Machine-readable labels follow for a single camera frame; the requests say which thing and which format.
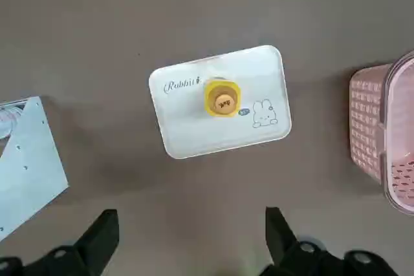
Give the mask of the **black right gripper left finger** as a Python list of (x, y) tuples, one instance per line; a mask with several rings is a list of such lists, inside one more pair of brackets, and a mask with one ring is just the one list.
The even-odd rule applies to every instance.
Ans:
[(24, 265), (18, 257), (1, 258), (1, 275), (101, 275), (120, 240), (116, 209), (106, 209), (72, 245), (52, 249)]

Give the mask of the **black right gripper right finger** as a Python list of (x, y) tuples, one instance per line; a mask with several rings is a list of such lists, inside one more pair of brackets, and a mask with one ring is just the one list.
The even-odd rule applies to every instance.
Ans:
[(265, 239), (272, 263), (262, 275), (392, 275), (397, 272), (380, 255), (351, 250), (342, 258), (315, 240), (301, 240), (278, 207), (265, 209)]

